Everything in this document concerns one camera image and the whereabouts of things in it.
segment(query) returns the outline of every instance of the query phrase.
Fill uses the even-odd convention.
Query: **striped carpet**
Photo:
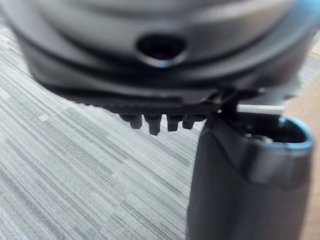
[[[202,125],[155,137],[48,92],[0,16],[0,239],[184,239]]]

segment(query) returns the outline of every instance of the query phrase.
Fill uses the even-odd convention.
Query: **plastic device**
[[[150,133],[207,120],[189,240],[298,240],[312,134],[282,117],[318,0],[4,0],[34,79]]]

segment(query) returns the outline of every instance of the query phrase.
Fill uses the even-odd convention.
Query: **round hole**
[[[154,67],[169,67],[180,63],[185,56],[187,44],[177,36],[150,35],[137,42],[138,57]]]

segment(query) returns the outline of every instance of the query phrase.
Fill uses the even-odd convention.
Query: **black plastic housing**
[[[190,240],[298,240],[310,189],[314,140],[287,119],[279,141],[245,136],[219,116],[199,139],[190,203]]]

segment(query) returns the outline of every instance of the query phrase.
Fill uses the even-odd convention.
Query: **black comb teeth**
[[[133,129],[140,129],[143,125],[142,115],[120,115],[122,120],[130,123]],[[160,125],[162,115],[144,115],[145,121],[149,125],[149,132],[151,135],[157,136],[160,133]],[[191,130],[195,122],[202,122],[207,119],[206,115],[167,115],[167,130],[169,132],[176,132],[178,130],[179,122],[182,121],[184,129]]]

